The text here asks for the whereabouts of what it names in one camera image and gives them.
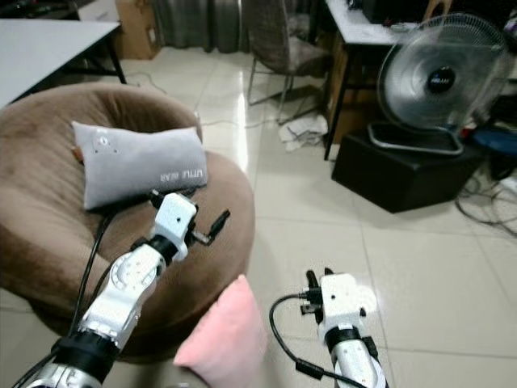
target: papasan chair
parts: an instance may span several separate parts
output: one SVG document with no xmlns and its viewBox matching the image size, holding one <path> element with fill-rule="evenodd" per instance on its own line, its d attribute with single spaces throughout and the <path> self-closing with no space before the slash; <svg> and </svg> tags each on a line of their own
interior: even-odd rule
<svg viewBox="0 0 517 388">
<path fill-rule="evenodd" d="M 59 335 L 70 324 L 101 219 L 82 207 L 84 171 L 71 153 L 72 120 L 147 133 L 195 126 L 202 136 L 188 108 L 133 86 L 62 86 L 0 111 L 1 286 L 27 299 Z M 224 209 L 232 215 L 210 247 L 193 246 L 182 263 L 167 269 L 145 303 L 123 361 L 172 357 L 224 288 L 246 272 L 254 237 L 253 192 L 233 162 L 206 155 L 208 185 L 193 196 L 200 207 L 196 224 L 208 231 Z M 111 223 L 92 268 L 87 301 L 109 263 L 149 235 L 155 214 L 151 205 L 142 204 Z"/>
</svg>

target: gray curtain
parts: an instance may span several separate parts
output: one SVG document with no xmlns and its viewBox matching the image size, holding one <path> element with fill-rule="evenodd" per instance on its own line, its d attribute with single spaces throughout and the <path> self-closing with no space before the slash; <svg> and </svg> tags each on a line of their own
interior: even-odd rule
<svg viewBox="0 0 517 388">
<path fill-rule="evenodd" d="M 248 52 L 241 1 L 245 0 L 154 0 L 162 43 L 181 49 L 202 47 L 207 52 Z M 285 2 L 289 13 L 308 12 L 311 0 Z"/>
</svg>

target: pink cushion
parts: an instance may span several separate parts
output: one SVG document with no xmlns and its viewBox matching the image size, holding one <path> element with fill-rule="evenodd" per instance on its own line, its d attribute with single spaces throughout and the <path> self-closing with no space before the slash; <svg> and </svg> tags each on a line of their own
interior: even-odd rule
<svg viewBox="0 0 517 388">
<path fill-rule="evenodd" d="M 259 307 L 240 275 L 181 345 L 174 365 L 194 370 L 212 388 L 243 388 L 259 368 L 266 347 Z"/>
</svg>

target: fan guard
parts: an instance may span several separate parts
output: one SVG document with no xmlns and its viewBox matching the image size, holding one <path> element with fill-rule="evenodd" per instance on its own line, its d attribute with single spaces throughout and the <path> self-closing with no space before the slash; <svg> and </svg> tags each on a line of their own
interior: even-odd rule
<svg viewBox="0 0 517 388">
<path fill-rule="evenodd" d="M 402 128 L 461 129 L 499 95 L 510 71 L 506 42 L 495 26 L 468 14 L 436 17 L 390 50 L 377 83 L 380 105 Z"/>
</svg>

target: desk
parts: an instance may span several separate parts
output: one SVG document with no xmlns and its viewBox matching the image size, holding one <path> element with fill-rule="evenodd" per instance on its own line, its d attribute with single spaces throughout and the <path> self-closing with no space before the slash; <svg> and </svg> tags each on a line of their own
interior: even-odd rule
<svg viewBox="0 0 517 388">
<path fill-rule="evenodd" d="M 325 160 L 329 158 L 330 147 L 334 140 L 338 126 L 339 114 L 343 105 L 343 98 L 347 90 L 375 89 L 376 85 L 357 85 L 348 83 L 358 51 L 386 47 L 389 48 L 399 40 L 401 33 L 394 32 L 380 24 L 371 24 L 361 10 L 349 10 L 347 0 L 326 0 L 332 18 L 334 19 L 343 40 L 347 45 L 347 65 L 343 71 L 343 80 L 339 88 L 336 110 L 330 125 L 329 136 L 325 149 Z M 406 23 L 409 28 L 416 27 L 416 23 Z"/>
<path fill-rule="evenodd" d="M 0 19 L 0 108 L 99 42 L 106 45 L 115 70 L 98 64 L 98 69 L 77 71 L 114 75 L 126 83 L 110 39 L 118 27 L 118 23 L 75 20 Z"/>
</svg>

